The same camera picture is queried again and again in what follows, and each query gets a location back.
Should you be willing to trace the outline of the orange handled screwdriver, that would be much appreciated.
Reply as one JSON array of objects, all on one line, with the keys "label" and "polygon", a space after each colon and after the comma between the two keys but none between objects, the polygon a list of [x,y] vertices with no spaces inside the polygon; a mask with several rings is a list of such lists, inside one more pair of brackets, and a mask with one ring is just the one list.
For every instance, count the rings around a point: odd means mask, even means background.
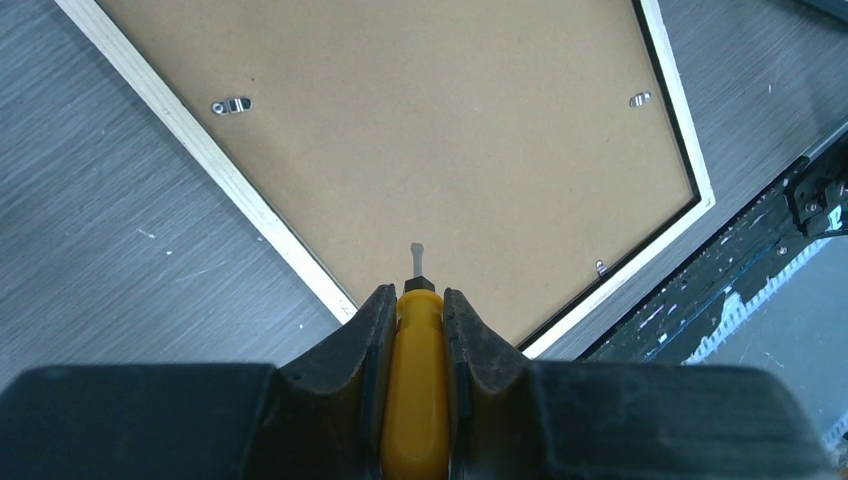
[{"label": "orange handled screwdriver", "polygon": [[396,330],[380,445],[385,479],[446,479],[450,459],[444,302],[411,245],[412,277],[396,306]]}]

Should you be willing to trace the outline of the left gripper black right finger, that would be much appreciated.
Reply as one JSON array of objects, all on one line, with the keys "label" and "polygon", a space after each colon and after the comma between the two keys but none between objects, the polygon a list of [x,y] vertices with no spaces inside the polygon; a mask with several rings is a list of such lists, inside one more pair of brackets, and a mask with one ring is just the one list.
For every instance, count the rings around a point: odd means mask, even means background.
[{"label": "left gripper black right finger", "polygon": [[772,374],[531,360],[447,289],[453,479],[831,479]]}]

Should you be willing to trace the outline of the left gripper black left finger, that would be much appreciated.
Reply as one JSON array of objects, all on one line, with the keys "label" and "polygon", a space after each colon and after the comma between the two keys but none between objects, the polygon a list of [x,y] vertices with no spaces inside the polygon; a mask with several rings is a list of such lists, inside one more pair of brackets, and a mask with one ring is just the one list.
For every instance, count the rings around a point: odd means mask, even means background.
[{"label": "left gripper black left finger", "polygon": [[5,479],[377,479],[396,292],[288,364],[51,365],[1,395]]}]

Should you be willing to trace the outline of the black picture frame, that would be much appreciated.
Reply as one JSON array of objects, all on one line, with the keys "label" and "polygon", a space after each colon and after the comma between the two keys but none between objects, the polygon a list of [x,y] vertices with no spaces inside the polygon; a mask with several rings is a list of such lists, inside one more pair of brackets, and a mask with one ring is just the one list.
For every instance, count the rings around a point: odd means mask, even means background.
[{"label": "black picture frame", "polygon": [[63,1],[340,322],[411,270],[537,357],[714,206],[655,1]]}]

